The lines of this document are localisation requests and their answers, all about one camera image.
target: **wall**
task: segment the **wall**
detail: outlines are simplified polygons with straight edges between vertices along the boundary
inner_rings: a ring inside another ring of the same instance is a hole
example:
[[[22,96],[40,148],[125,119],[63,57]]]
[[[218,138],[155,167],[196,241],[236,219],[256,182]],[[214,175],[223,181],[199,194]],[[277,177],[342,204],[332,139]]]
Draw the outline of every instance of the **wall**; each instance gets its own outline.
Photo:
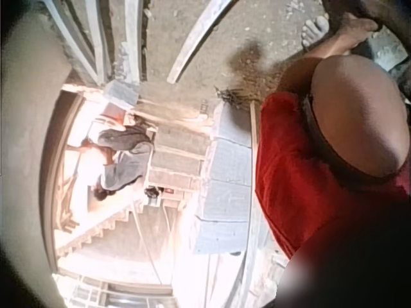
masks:
[[[71,66],[49,23],[34,13],[15,26],[2,52],[1,246],[47,307],[65,307],[46,258],[39,214],[45,135]]]

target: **red shirt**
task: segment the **red shirt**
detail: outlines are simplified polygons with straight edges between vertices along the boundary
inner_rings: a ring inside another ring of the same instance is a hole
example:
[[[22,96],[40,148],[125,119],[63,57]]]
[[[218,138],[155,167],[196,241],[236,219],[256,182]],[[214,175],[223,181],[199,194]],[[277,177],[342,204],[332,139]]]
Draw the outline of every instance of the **red shirt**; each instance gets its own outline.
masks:
[[[410,201],[409,161],[388,183],[349,190],[319,159],[303,122],[298,97],[292,93],[271,94],[261,111],[256,194],[289,258],[315,231],[338,217]]]

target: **grey shirt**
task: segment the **grey shirt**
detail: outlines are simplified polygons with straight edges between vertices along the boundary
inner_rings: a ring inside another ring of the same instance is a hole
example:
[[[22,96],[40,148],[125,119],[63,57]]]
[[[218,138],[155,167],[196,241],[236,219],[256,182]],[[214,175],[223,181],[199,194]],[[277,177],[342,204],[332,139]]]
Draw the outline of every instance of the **grey shirt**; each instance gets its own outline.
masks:
[[[153,150],[145,128],[125,126],[124,131],[104,130],[99,134],[97,144],[118,151],[114,163],[103,166],[100,181],[104,189],[115,191],[138,176],[145,177]]]
[[[119,151],[114,157],[114,163],[103,167],[101,186],[115,191],[138,176],[145,177],[148,161],[153,150],[149,142],[140,142],[130,151]]]

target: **dirt floor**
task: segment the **dirt floor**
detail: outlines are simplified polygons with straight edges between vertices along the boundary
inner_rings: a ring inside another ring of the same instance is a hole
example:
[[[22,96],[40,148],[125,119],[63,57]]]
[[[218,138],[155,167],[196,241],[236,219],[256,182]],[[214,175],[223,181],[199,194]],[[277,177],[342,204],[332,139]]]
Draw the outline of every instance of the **dirt floor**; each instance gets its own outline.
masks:
[[[85,5],[67,0],[75,21],[90,40]],[[180,80],[166,79],[179,51],[208,0],[151,0],[144,6],[143,72],[141,97],[156,103],[178,102],[199,106],[214,97],[215,87],[239,89],[261,101],[271,93],[288,60],[301,51],[300,32],[305,20],[324,10],[320,0],[241,0],[220,17],[186,66]],[[288,8],[292,3],[296,8]],[[125,39],[124,0],[103,0],[101,15],[112,61],[121,57]]]

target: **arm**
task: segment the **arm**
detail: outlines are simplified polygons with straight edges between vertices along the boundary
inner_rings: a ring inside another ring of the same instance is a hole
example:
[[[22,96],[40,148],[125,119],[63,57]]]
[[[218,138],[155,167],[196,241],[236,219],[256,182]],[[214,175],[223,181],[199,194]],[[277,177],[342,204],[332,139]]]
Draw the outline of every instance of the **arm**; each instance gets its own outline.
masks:
[[[310,92],[311,79],[317,65],[330,56],[343,55],[363,42],[378,25],[370,19],[357,19],[345,14],[342,26],[329,39],[294,62],[281,77],[277,92],[291,92],[302,97]]]

